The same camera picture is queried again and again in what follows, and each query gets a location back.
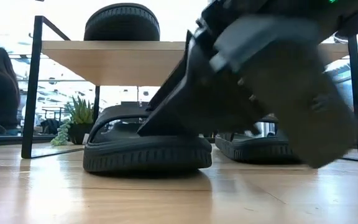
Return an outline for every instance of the wooden shelf board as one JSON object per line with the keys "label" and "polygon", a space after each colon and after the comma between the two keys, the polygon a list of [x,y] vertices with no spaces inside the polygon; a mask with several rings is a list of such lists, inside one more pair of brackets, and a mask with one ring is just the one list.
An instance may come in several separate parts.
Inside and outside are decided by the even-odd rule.
{"label": "wooden shelf board", "polygon": [[[184,42],[43,41],[42,53],[95,85],[161,86],[182,58]],[[326,63],[346,44],[321,44]]]}

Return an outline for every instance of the wooden floor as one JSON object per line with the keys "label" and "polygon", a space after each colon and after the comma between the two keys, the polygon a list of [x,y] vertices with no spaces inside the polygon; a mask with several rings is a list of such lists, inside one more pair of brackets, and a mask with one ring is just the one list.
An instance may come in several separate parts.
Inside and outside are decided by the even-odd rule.
{"label": "wooden floor", "polygon": [[358,224],[358,162],[251,166],[214,150],[198,174],[136,179],[87,174],[81,151],[22,160],[19,148],[0,146],[1,224]]}

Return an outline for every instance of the black metal frame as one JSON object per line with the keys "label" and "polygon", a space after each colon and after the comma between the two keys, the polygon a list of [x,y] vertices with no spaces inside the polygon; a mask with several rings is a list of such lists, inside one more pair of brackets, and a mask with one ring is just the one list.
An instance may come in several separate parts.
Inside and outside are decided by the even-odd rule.
{"label": "black metal frame", "polygon": [[37,89],[38,89],[38,78],[40,59],[42,51],[42,27],[47,25],[63,40],[70,40],[60,29],[52,24],[45,16],[34,17],[34,31],[32,38],[32,51],[31,51],[31,62],[30,62],[30,73],[27,88],[27,101],[25,104],[25,118],[23,128],[23,141],[22,141],[22,158],[23,159],[34,159],[38,157],[54,156],[64,154],[68,152],[76,152],[83,150],[83,148],[69,149],[61,152],[54,152],[50,154],[32,155],[32,143],[34,136],[34,116],[35,116],[35,104],[37,103]]}
{"label": "black metal frame", "polygon": [[[33,143],[46,143],[50,142],[55,135],[40,135],[40,136],[34,136]],[[0,146],[8,146],[13,144],[22,144],[23,142],[23,136],[0,136]]]}
{"label": "black metal frame", "polygon": [[[22,142],[23,159],[33,159],[37,157],[54,156],[57,154],[82,150],[82,149],[72,149],[62,152],[51,153],[51,154],[42,154],[39,156],[32,155],[35,104],[37,102],[37,89],[38,89],[40,56],[42,50],[43,24],[51,28],[51,30],[53,30],[56,34],[58,34],[63,40],[70,40],[61,30],[59,30],[54,24],[52,24],[46,17],[35,16],[30,73],[29,73],[29,81],[28,81],[29,83],[28,83],[28,90],[27,90],[27,102],[26,102],[24,130],[23,130],[23,142]],[[353,92],[354,113],[358,119],[358,44],[357,44],[356,37],[349,39],[348,48],[349,48],[350,66],[351,66],[351,82],[352,82],[352,92]],[[99,98],[100,98],[100,86],[96,86],[95,99],[94,99],[94,115],[93,115],[94,121],[96,121],[96,118],[98,117],[99,114]],[[343,157],[343,159],[358,161],[358,157],[357,158]]]}
{"label": "black metal frame", "polygon": [[[349,58],[351,66],[351,82],[353,93],[353,108],[354,114],[358,119],[358,44],[357,37],[351,37],[347,41],[347,47],[349,49]],[[358,161],[358,141],[357,141],[357,158],[343,157],[346,160]]]}

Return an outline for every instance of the succulent plant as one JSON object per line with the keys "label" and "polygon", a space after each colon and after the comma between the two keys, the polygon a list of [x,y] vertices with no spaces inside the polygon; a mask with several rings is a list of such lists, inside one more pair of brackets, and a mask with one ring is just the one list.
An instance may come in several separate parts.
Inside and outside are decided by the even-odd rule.
{"label": "succulent plant", "polygon": [[65,109],[70,113],[70,120],[62,124],[58,129],[57,136],[53,138],[50,143],[52,146],[65,146],[68,142],[68,130],[71,124],[92,124],[93,123],[93,107],[91,103],[82,100],[79,96],[75,100],[74,96],[73,104],[67,103]]}
{"label": "succulent plant", "polygon": [[65,146],[68,142],[68,129],[70,128],[71,121],[66,121],[57,129],[57,136],[54,137],[50,143],[52,146]]}
{"label": "succulent plant", "polygon": [[71,121],[74,124],[92,124],[93,123],[93,107],[91,103],[86,100],[82,100],[79,96],[75,100],[74,96],[73,104],[67,103],[65,109],[70,113]]}

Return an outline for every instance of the display stand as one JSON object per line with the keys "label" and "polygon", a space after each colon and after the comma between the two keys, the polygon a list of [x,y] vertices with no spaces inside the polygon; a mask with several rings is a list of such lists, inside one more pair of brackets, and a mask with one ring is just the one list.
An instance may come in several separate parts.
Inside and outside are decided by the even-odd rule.
{"label": "display stand", "polygon": [[[42,26],[49,26],[64,41],[42,41]],[[358,52],[357,40],[346,44],[321,44],[328,52],[326,63],[350,55],[353,84],[353,102],[358,118]],[[160,86],[175,68],[185,49],[184,42],[98,42],[70,41],[44,16],[34,20],[34,37],[29,73],[29,86],[24,120],[22,157],[31,159],[35,104],[39,79],[40,54],[67,67],[96,85],[94,120],[98,117],[101,85]],[[71,151],[57,152],[51,156]]]}

